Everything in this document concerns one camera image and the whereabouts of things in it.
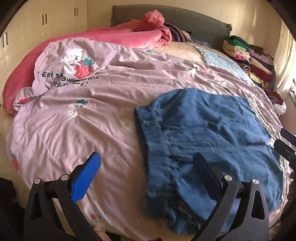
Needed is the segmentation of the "grey upholstered headboard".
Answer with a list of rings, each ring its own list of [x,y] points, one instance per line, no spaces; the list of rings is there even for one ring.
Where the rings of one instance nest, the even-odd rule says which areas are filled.
[[[145,13],[155,9],[163,15],[165,21],[181,30],[189,31],[194,40],[207,42],[212,48],[223,52],[223,41],[228,39],[231,33],[231,24],[187,9],[153,4],[113,6],[110,25],[113,27],[131,19],[139,20]]]

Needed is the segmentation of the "pink fleece blanket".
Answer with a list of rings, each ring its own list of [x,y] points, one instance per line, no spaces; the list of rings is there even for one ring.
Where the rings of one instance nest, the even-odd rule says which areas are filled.
[[[140,20],[128,22],[108,28],[95,28],[86,32],[55,37],[32,49],[10,74],[4,85],[2,97],[3,108],[13,116],[13,103],[17,93],[23,87],[31,87],[34,80],[35,62],[50,42],[67,38],[86,38],[94,41],[110,42],[132,48],[153,49],[168,45],[172,41],[170,30],[164,26],[165,18],[155,10],[143,15]]]

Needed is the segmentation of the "blue denim pants lace trim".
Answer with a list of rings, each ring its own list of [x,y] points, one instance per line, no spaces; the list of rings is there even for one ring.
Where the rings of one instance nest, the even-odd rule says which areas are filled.
[[[268,210],[280,206],[280,157],[246,98],[177,89],[136,107],[134,117],[147,178],[147,217],[165,220],[179,235],[201,228],[216,203],[193,168],[196,153],[238,181],[258,179]]]

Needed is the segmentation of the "cream built-in wardrobe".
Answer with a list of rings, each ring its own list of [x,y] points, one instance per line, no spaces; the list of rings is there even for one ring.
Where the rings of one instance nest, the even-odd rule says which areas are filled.
[[[27,1],[1,35],[3,79],[40,43],[87,30],[87,1]]]

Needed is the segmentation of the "purple striped pillow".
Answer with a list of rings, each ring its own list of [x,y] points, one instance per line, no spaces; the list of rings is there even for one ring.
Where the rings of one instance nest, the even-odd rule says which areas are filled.
[[[191,42],[191,36],[186,31],[179,29],[167,21],[164,22],[164,26],[170,30],[173,42]]]

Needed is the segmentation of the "stack of folded clothes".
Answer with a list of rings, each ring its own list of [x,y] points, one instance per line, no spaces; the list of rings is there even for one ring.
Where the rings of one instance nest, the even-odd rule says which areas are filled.
[[[274,61],[262,48],[250,45],[236,35],[225,39],[222,48],[255,84],[269,91],[274,90],[276,79]]]

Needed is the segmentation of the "light blue towel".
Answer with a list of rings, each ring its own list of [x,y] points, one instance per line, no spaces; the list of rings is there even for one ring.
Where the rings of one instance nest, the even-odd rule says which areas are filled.
[[[220,55],[197,46],[195,46],[194,48],[196,48],[201,53],[202,58],[208,65],[226,70],[237,78],[240,78],[246,82],[251,82],[251,79],[243,71],[243,69],[235,61],[228,58],[227,56]]]

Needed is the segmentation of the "lilac strawberry print duvet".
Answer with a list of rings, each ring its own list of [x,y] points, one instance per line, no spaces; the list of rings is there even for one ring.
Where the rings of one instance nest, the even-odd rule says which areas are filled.
[[[282,127],[266,93],[252,80],[156,49],[134,49],[84,38],[50,43],[35,62],[31,87],[15,99],[7,146],[27,186],[51,181],[98,152],[102,162],[78,205],[92,226],[133,240],[161,237],[186,240],[163,219],[147,217],[145,163],[134,110],[160,95],[184,88],[247,99],[270,134],[273,148]],[[284,186],[281,204],[269,212],[275,223],[287,202],[290,168],[280,157]]]

